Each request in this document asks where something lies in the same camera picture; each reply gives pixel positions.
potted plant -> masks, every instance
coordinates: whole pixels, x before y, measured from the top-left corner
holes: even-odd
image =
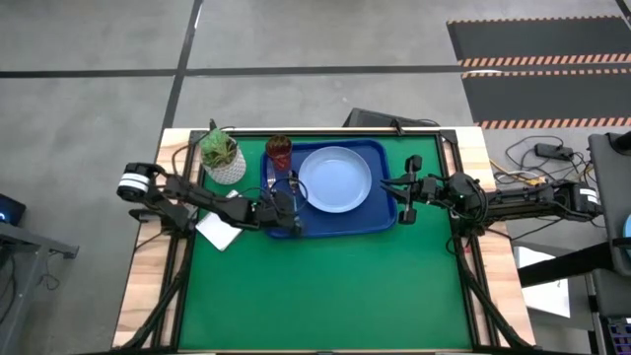
[[[213,129],[199,143],[206,173],[220,184],[232,184],[245,175],[241,148],[226,132]]]

wooden table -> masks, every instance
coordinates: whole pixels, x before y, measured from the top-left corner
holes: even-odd
[[[273,131],[322,131],[323,129],[339,132],[344,129],[371,131],[384,130],[387,128],[274,128]],[[432,128],[424,127],[418,129],[428,130]],[[454,129],[456,131],[464,172],[474,178],[478,178],[481,186],[485,190],[494,190],[496,187],[495,181],[489,164],[489,157],[481,128],[444,127],[440,129]],[[156,163],[163,166],[167,172],[170,173],[172,170],[171,156],[173,152],[188,143],[191,130],[196,129],[174,128],[165,130],[160,143]],[[259,130],[264,131],[269,129],[260,128]],[[446,145],[448,167],[450,173],[453,173],[456,168],[451,152],[448,151],[448,149],[451,148],[447,147]],[[184,150],[179,153],[175,159],[177,170],[180,173],[183,170],[185,155]],[[193,171],[191,172],[192,177],[197,177],[198,168],[199,157],[198,154],[196,154],[193,161]],[[496,223],[492,228],[507,233],[504,223]],[[158,222],[143,224],[138,234],[137,244],[155,236],[159,230],[160,226]],[[484,270],[493,303],[516,332],[525,341],[534,344],[534,336],[530,327],[510,242],[505,237],[493,233],[487,233],[479,239],[479,242]],[[184,244],[185,241],[180,241],[180,248],[177,249],[178,254],[183,252]],[[120,346],[129,340],[157,304],[165,271],[168,247],[169,237],[158,237],[134,254],[112,346]],[[180,261],[180,257],[176,259],[175,267],[178,267]],[[488,333],[485,330],[485,317],[477,302],[475,302],[474,308],[476,310],[476,319],[480,330],[481,342],[482,344],[488,344],[489,340]],[[171,337],[174,309],[175,300],[171,302],[167,311],[166,324],[163,330],[164,344],[169,343]],[[506,346],[506,342],[503,338],[501,338],[501,342]]]

blue tray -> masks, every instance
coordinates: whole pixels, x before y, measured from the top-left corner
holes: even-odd
[[[357,208],[344,213],[322,212],[309,203],[299,212],[299,216],[304,224],[303,237],[322,238],[337,237],[344,235],[365,234],[384,231],[396,222],[396,203],[386,192],[380,188],[380,181],[389,178],[390,172],[387,166],[386,150],[374,140],[348,140],[337,142],[319,143],[298,143],[292,148],[292,170],[298,172],[303,161],[312,152],[328,147],[339,146],[348,148],[359,154],[371,169],[372,181],[371,191]],[[268,189],[267,186],[267,165],[271,161],[266,153],[261,157],[261,188]],[[287,173],[274,172],[275,177],[285,178]],[[281,181],[276,184],[276,188],[291,194],[289,183]],[[296,195],[298,206],[305,203],[305,198],[299,192]],[[272,238],[290,238],[288,232],[280,229],[270,229],[265,232]]]

black mat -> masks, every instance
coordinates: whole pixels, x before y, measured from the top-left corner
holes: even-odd
[[[473,121],[484,128],[629,125],[631,67],[465,73]]]
[[[620,17],[453,21],[448,28],[464,66],[631,61],[631,31]]]

succulent plant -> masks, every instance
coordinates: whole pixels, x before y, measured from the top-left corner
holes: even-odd
[[[237,143],[219,129],[213,129],[201,142],[201,160],[211,169],[229,165],[237,155]]]

